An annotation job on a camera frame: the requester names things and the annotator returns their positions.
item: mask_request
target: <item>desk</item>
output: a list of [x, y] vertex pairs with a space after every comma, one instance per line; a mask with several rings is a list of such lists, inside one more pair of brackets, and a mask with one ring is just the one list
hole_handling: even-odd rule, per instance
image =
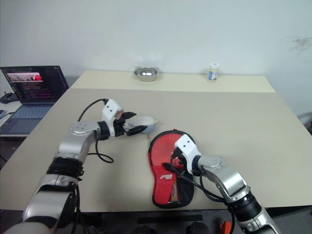
[[[203, 154], [224, 156], [240, 171], [265, 207], [312, 203], [312, 188], [307, 186], [312, 165], [309, 150], [312, 137], [273, 91], [103, 90], [76, 85], [67, 90], [1, 170], [2, 209], [25, 209], [69, 126], [85, 106], [98, 98], [116, 99], [126, 111], [158, 120], [153, 136], [173, 128], [189, 133]], [[84, 120], [100, 120], [102, 107], [95, 105]], [[96, 156], [87, 157], [83, 181], [79, 184], [81, 210], [160, 210], [152, 203], [154, 179], [147, 148], [145, 135], [121, 136], [101, 142], [100, 152], [113, 157], [115, 163], [105, 164]], [[212, 183], [206, 182], [206, 187], [216, 192]], [[225, 206], [211, 202], [195, 188], [192, 202], [180, 209], [220, 208]]]
[[[6, 110], [8, 113], [9, 112], [15, 112], [19, 107], [21, 106], [21, 103], [19, 101], [13, 101], [8, 104], [3, 104], [0, 103], [0, 110]], [[6, 117], [0, 119], [0, 127], [3, 125], [6, 120], [10, 117], [11, 115], [7, 115]]]

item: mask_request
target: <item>laptop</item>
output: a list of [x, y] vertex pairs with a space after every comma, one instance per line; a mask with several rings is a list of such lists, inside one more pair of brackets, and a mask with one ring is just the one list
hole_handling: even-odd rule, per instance
[[1, 137], [25, 137], [68, 89], [59, 66], [23, 66], [0, 68], [21, 102], [0, 127]]

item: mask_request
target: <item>white bottle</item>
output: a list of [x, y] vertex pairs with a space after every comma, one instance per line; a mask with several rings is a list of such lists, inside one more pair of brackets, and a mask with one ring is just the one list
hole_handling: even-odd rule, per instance
[[210, 72], [208, 74], [208, 81], [215, 82], [219, 76], [219, 66], [217, 62], [210, 63]]

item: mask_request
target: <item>laptop keyboard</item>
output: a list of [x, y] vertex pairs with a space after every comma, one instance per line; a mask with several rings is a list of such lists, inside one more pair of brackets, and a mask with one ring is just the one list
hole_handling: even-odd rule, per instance
[[43, 118], [51, 106], [22, 106], [12, 118]]

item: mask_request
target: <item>orange object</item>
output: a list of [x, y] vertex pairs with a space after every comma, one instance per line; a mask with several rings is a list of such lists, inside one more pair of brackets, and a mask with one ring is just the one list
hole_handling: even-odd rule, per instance
[[220, 225], [221, 234], [229, 234], [231, 231], [232, 223], [225, 221], [223, 224]]

